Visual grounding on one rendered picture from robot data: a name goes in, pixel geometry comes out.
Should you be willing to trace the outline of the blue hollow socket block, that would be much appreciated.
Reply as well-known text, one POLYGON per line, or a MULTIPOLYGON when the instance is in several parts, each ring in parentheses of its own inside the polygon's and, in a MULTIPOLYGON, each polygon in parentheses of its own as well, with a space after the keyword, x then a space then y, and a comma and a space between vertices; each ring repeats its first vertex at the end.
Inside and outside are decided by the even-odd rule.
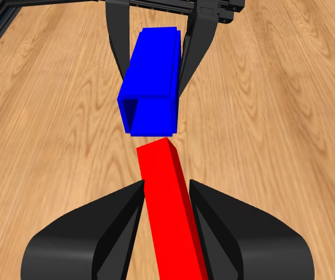
POLYGON ((177 132, 180 42, 176 27, 147 27, 139 33, 117 98, 131 136, 171 137, 177 132))

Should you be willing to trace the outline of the thin red peg bar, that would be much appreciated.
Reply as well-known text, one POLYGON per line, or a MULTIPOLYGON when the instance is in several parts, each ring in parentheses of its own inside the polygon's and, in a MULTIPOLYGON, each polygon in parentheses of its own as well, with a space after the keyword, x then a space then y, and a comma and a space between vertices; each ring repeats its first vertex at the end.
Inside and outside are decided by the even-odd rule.
POLYGON ((208 280, 177 149, 162 138, 137 155, 160 280, 208 280))

